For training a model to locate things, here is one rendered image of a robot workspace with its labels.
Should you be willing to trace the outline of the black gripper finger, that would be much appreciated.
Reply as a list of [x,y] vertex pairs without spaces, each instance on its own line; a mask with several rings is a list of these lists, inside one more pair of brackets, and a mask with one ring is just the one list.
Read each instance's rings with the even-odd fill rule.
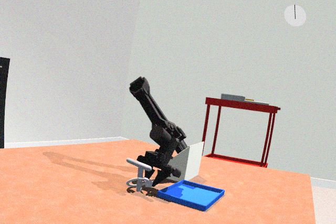
[[145,170],[145,176],[144,177],[146,177],[146,178],[148,178],[148,179],[150,179],[151,178],[151,176],[152,176],[152,174],[155,172],[155,170],[154,169],[152,169],[151,171],[147,171],[147,170]]
[[168,175],[166,172],[157,169],[157,176],[156,176],[155,180],[153,181],[152,186],[153,187],[156,186],[158,183],[160,183],[161,181],[163,181],[167,177],[171,177],[171,175]]

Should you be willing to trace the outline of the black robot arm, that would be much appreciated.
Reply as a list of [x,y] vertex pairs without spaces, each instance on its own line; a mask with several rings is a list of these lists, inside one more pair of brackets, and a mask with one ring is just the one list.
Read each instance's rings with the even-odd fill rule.
[[[168,121],[153,97],[150,95],[150,86],[145,77],[139,77],[130,83],[129,91],[141,103],[146,115],[152,123],[150,138],[160,147],[174,153],[180,153],[188,148],[183,139],[186,138],[183,130],[174,123]],[[182,135],[182,136],[181,136]],[[163,165],[166,152],[159,150],[146,151],[144,159]]]

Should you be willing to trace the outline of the grey cylindrical bar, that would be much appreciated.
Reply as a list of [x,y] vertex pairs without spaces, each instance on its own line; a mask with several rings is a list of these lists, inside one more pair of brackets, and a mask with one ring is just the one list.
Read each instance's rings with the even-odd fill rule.
[[[135,161],[135,160],[133,160],[131,158],[127,158],[126,161],[128,163],[130,163],[130,164],[138,167],[138,176],[137,176],[137,178],[138,177],[143,177],[143,170],[144,169],[147,170],[147,171],[151,171],[152,170],[151,166],[143,164],[143,163],[140,163],[140,162]],[[136,191],[142,191],[142,183],[143,183],[143,181],[146,182],[145,180],[137,180],[137,185],[136,185],[137,189],[136,189]]]

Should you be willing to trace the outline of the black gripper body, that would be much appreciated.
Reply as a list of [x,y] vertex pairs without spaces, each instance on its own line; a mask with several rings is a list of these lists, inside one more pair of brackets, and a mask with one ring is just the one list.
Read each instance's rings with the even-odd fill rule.
[[174,166],[167,165],[169,163],[170,159],[173,159],[173,156],[172,156],[173,153],[171,151],[168,151],[168,150],[160,147],[159,148],[159,153],[162,153],[163,151],[166,152],[165,161],[164,161],[163,165],[160,164],[161,162],[157,162],[157,163],[150,162],[149,160],[144,159],[144,156],[142,156],[142,155],[138,156],[136,160],[140,163],[149,165],[152,168],[156,167],[158,169],[161,169],[161,171],[166,172],[168,175],[170,175],[172,173],[172,175],[174,177],[179,178],[180,175],[181,175],[181,171]]

